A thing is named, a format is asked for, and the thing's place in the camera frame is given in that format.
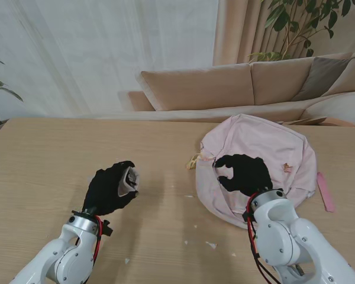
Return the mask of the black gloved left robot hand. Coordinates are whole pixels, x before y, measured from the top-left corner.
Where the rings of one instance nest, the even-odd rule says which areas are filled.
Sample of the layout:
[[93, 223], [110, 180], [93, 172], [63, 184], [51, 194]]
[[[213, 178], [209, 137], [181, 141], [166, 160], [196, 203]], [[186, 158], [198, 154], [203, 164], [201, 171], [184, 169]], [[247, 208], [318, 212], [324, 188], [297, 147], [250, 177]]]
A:
[[136, 198], [137, 190], [130, 191], [124, 196], [118, 194], [120, 181], [130, 167], [135, 165], [127, 160], [115, 163], [105, 170], [99, 169], [89, 184], [82, 211], [97, 216], [108, 215], [117, 209], [123, 209]]

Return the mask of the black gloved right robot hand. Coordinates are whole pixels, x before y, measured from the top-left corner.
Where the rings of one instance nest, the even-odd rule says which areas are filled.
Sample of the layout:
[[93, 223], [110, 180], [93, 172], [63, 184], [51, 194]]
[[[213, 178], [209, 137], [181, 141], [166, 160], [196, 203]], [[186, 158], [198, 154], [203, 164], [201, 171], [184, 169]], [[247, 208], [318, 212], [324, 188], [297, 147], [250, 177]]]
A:
[[214, 167], [232, 168], [233, 177], [219, 176], [219, 183], [228, 191], [240, 191], [245, 196], [266, 189], [272, 189], [273, 183], [269, 170], [260, 157], [252, 158], [245, 154], [224, 155], [219, 158]]

